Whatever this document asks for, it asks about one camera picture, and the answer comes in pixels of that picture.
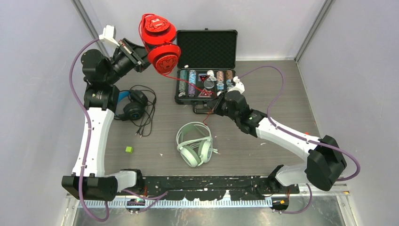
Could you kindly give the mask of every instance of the wooden floor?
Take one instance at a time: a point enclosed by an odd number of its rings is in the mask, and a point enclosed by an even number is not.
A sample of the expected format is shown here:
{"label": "wooden floor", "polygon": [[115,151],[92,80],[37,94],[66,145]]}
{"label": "wooden floor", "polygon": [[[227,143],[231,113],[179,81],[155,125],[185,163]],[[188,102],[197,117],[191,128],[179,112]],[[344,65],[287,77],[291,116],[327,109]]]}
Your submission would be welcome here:
{"label": "wooden floor", "polygon": [[[295,62],[244,61],[237,62],[235,70],[241,75],[262,65],[280,68],[287,81],[283,94],[272,108],[272,117],[293,129],[318,136]],[[281,87],[281,77],[272,68],[259,69],[244,77],[242,82],[249,106],[262,112],[266,112]],[[277,165],[302,162],[272,142],[242,133],[228,117],[211,115],[207,123],[214,137],[214,148],[220,155],[214,154],[210,162],[190,168],[176,150],[176,133],[188,122],[203,121],[205,115],[194,114],[189,105],[176,104],[176,81],[157,74],[152,66],[144,73],[126,75],[116,85],[122,90],[136,84],[149,86],[157,94],[152,134],[140,138],[135,136],[137,127],[131,122],[113,121],[105,153],[106,174],[120,169],[140,169],[146,176],[267,175]],[[126,153],[126,146],[132,146],[134,152]]]}

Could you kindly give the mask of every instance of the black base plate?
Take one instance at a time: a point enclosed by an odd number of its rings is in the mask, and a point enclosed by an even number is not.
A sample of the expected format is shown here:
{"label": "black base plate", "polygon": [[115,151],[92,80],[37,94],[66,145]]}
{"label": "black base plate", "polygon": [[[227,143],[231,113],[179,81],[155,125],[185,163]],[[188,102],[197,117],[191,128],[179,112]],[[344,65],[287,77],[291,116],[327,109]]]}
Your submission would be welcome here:
{"label": "black base plate", "polygon": [[[148,196],[158,196],[166,191],[166,200],[193,201],[220,200],[229,190],[231,200],[263,200],[268,191],[267,177],[262,176],[195,176],[195,177],[144,177]],[[284,187],[275,194],[298,194],[298,186]]]}

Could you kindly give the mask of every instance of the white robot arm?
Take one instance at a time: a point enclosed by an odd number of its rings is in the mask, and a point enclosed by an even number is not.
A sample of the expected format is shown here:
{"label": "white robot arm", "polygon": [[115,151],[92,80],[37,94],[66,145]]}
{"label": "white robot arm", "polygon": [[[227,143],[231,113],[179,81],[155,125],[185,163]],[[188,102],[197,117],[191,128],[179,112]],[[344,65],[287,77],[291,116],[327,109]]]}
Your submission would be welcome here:
{"label": "white robot arm", "polygon": [[84,81],[87,83],[84,95],[84,107],[91,121],[91,136],[88,150],[88,122],[84,124],[84,132],[78,159],[70,176],[63,176],[62,186],[79,199],[79,179],[83,177],[83,199],[112,201],[117,192],[125,188],[140,192],[143,186],[141,171],[124,169],[112,175],[104,175],[104,154],[108,132],[115,115],[119,90],[114,85],[130,70],[142,72],[151,63],[144,47],[133,44],[127,39],[116,41],[114,26],[107,25],[100,41],[107,41],[116,47],[112,57],[107,58],[97,49],[86,51],[82,57]]}
{"label": "white robot arm", "polygon": [[242,132],[272,141],[304,161],[294,166],[278,166],[268,176],[270,189],[278,191],[293,184],[312,183],[321,190],[329,191],[346,168],[346,161],[342,153],[308,141],[318,141],[334,147],[338,147],[337,142],[330,136],[321,139],[298,132],[263,112],[250,109],[242,95],[244,85],[238,77],[234,77],[233,81],[235,86],[232,89],[220,93],[215,100],[207,103],[214,113],[228,116]]}

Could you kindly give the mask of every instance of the green cube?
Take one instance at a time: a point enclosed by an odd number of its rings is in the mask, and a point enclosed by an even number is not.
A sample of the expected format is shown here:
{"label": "green cube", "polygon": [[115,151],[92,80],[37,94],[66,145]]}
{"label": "green cube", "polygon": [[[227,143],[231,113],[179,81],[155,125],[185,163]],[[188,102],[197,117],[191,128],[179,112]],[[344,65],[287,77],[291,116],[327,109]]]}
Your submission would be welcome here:
{"label": "green cube", "polygon": [[127,153],[133,153],[133,148],[132,148],[132,147],[126,147],[125,152],[127,152]]}

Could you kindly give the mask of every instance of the open case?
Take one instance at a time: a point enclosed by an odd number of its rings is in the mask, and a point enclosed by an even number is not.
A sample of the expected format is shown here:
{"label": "open case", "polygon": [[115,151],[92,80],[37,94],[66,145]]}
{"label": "open case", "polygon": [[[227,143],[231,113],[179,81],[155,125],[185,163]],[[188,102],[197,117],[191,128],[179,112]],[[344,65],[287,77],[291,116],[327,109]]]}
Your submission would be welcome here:
{"label": "open case", "polygon": [[[207,101],[212,100],[217,91],[227,91],[231,87],[231,77],[235,76],[237,34],[236,30],[177,31],[177,45],[182,51],[177,78],[189,81],[202,91],[177,81],[176,103],[192,105],[194,113],[209,112]],[[210,70],[216,81],[210,79]]]}

